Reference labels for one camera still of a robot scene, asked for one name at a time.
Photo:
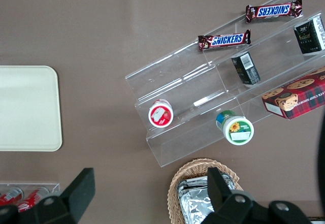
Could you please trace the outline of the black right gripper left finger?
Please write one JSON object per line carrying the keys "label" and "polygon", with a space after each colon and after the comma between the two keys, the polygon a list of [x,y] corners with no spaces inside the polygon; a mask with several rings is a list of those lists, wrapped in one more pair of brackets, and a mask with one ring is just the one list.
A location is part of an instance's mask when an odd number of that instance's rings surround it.
{"label": "black right gripper left finger", "polygon": [[49,196],[34,206],[35,223],[78,223],[94,195],[94,169],[85,168],[60,195]]}

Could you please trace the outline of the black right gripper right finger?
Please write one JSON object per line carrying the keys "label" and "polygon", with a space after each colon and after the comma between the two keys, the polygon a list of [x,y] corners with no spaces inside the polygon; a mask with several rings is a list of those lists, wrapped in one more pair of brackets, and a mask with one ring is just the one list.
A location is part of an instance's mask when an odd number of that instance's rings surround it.
{"label": "black right gripper right finger", "polygon": [[207,223],[268,223],[268,211],[243,191],[232,191],[218,168],[209,168],[208,196],[214,212]]}

